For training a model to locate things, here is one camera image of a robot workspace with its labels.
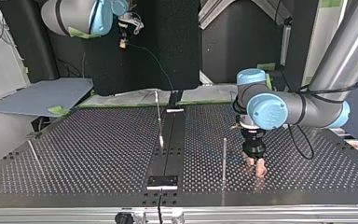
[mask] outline ceiling-mounted robot arm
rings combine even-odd
[[[46,26],[58,35],[106,35],[113,19],[129,10],[127,0],[48,0],[42,7]]]
[[[234,106],[240,113],[244,152],[253,159],[262,158],[264,133],[283,124],[341,127],[351,112],[345,99],[358,87],[357,81],[358,1],[353,1],[307,90],[271,91],[264,71],[247,69],[238,73]]]

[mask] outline green tape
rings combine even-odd
[[[66,115],[67,113],[69,113],[69,110],[63,108],[61,105],[55,105],[55,106],[50,107],[48,109],[48,112],[50,112],[51,114],[63,116],[63,115]]]
[[[266,73],[266,85],[267,85],[267,87],[272,91],[271,78],[269,77],[269,74],[268,74],[268,73]]]
[[[257,68],[263,69],[265,71],[274,71],[276,63],[260,63],[257,65]]]
[[[69,35],[71,37],[80,37],[80,38],[83,38],[83,39],[92,39],[92,38],[95,38],[95,37],[100,37],[100,35],[89,35],[89,34],[86,34],[84,33],[83,31],[79,31],[73,27],[69,27]]]
[[[340,7],[341,0],[322,0],[321,7]]]

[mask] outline vertical metal post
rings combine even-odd
[[[223,189],[226,187],[227,139],[223,139]]]
[[[311,91],[329,91],[346,88],[358,81],[358,0],[350,8],[331,41],[315,76]],[[343,101],[349,92],[326,93],[319,96]]]

